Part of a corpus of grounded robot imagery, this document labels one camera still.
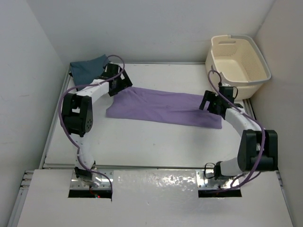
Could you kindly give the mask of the lavender t shirt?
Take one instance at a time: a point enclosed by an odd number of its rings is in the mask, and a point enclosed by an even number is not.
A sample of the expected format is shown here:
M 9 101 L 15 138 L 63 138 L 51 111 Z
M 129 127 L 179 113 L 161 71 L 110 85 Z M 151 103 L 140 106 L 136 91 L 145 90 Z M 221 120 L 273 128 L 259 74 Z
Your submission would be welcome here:
M 200 110 L 202 95 L 129 87 L 114 96 L 107 118 L 222 129 L 222 118 Z

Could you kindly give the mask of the teal t shirt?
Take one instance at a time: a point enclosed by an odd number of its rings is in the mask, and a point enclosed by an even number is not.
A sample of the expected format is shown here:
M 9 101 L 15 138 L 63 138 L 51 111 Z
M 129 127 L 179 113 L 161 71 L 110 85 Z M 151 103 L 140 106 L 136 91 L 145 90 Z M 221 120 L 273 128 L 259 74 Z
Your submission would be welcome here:
M 104 72 L 109 63 L 106 55 L 88 61 L 75 61 L 70 63 L 71 75 L 75 86 L 87 85 Z

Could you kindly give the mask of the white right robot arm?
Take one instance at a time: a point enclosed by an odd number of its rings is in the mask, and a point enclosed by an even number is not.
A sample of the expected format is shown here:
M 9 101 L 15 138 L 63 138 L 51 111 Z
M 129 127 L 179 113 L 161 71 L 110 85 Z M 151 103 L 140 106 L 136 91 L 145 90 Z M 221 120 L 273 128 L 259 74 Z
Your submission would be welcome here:
M 205 91 L 199 109 L 208 104 L 207 111 L 226 120 L 241 136 L 238 154 L 214 166 L 214 179 L 221 180 L 254 172 L 278 170 L 278 135 L 266 130 L 245 113 L 240 104 L 234 104 L 231 87 L 220 86 L 219 94 Z

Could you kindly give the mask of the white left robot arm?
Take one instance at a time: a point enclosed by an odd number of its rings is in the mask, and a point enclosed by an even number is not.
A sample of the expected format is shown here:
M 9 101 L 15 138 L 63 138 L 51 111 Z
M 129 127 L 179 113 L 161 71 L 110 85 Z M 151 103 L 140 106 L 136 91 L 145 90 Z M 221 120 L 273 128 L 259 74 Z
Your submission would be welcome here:
M 90 153 L 88 133 L 93 126 L 93 104 L 102 96 L 115 96 L 131 87 L 125 68 L 108 63 L 103 73 L 88 85 L 78 85 L 71 93 L 68 89 L 60 99 L 60 124 L 68 139 L 77 148 L 75 174 L 84 181 L 92 181 L 93 176 L 101 174 L 95 168 L 95 160 Z

